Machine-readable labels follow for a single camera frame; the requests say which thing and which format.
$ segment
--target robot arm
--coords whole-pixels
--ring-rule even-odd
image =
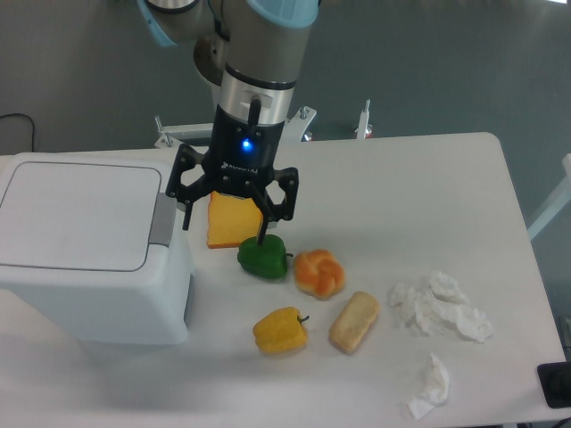
[[[197,25],[186,34],[177,29],[187,20],[204,23],[203,0],[146,2],[153,15],[162,14],[161,25],[167,34],[183,39],[208,30],[207,25]],[[212,191],[252,198],[263,215],[258,233],[261,243],[269,222],[294,216],[298,171],[274,170],[273,163],[318,0],[226,0],[209,6],[215,16],[214,40],[228,42],[211,142],[204,155],[187,144],[179,147],[167,195],[185,205],[185,229],[194,202]],[[182,174],[197,164],[203,176],[183,185]],[[285,194],[279,204],[266,191],[274,180]]]

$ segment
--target black object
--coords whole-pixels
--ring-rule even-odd
[[[298,171],[274,170],[273,166],[284,122],[259,125],[260,109],[260,100],[253,99],[248,122],[244,123],[218,107],[208,151],[202,155],[188,144],[179,146],[166,194],[185,205],[184,230],[188,230],[194,202],[213,191],[253,199],[263,216],[258,244],[263,242],[269,222],[294,217]],[[203,167],[204,175],[191,185],[183,185],[183,173],[197,164]],[[274,180],[284,191],[279,204],[274,204],[266,191]]]
[[[34,146],[34,136],[36,135],[36,123],[34,123],[34,120],[30,116],[24,113],[8,113],[0,115],[0,119],[7,119],[7,118],[24,118],[29,120],[29,123],[32,126],[32,141],[30,145],[30,150],[32,152],[35,152],[36,147]]]
[[[537,374],[549,407],[571,407],[571,362],[541,364]]]
[[[571,421],[571,417],[566,417],[565,419],[561,419],[559,422],[554,424],[551,428],[559,428],[560,426],[565,425],[569,421]]]

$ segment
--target white table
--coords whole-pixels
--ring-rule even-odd
[[[175,150],[105,154],[171,161]],[[394,428],[571,416],[546,406],[535,372],[564,356],[495,137],[282,144],[276,166],[298,167],[301,185],[294,221],[274,232],[293,253],[330,249],[347,273],[341,294],[317,301],[296,289],[291,273],[268,284],[241,270],[236,249],[208,250],[203,199],[188,233],[198,274],[180,346],[77,342],[0,292],[0,425]],[[398,326],[389,290],[400,281],[421,285],[435,269],[456,277],[488,313],[490,341]],[[348,357],[327,330],[356,290],[375,294],[382,311]],[[262,356],[252,326],[290,305],[310,315],[306,349]],[[421,387],[431,351],[450,371],[451,395],[415,423],[403,402]]]

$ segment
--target crumpled tissue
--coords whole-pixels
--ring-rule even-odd
[[[450,375],[443,362],[434,354],[430,354],[430,367],[426,372],[425,386],[422,391],[407,401],[407,407],[415,421],[426,415],[433,408],[441,406],[448,399]]]
[[[416,323],[427,334],[445,333],[451,326],[464,339],[477,342],[485,342],[493,334],[492,323],[485,312],[473,308],[458,282],[443,272],[433,272],[423,292],[397,284],[389,304],[399,307],[404,321]]]

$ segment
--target toy food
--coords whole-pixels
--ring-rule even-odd
[[[253,236],[240,244],[238,261],[246,272],[266,279],[286,276],[287,261],[284,242],[275,235],[266,235],[261,245]]]
[[[244,239],[258,234],[261,220],[261,212],[252,199],[212,192],[206,244],[209,248],[237,247]]]
[[[329,329],[329,339],[346,353],[352,353],[377,319],[377,300],[366,292],[355,292]]]
[[[266,315],[253,327],[256,345],[262,352],[277,354],[300,348],[307,342],[307,332],[297,308],[282,308]]]
[[[297,286],[320,299],[340,292],[345,285],[343,267],[328,250],[301,252],[295,258],[294,268]]]

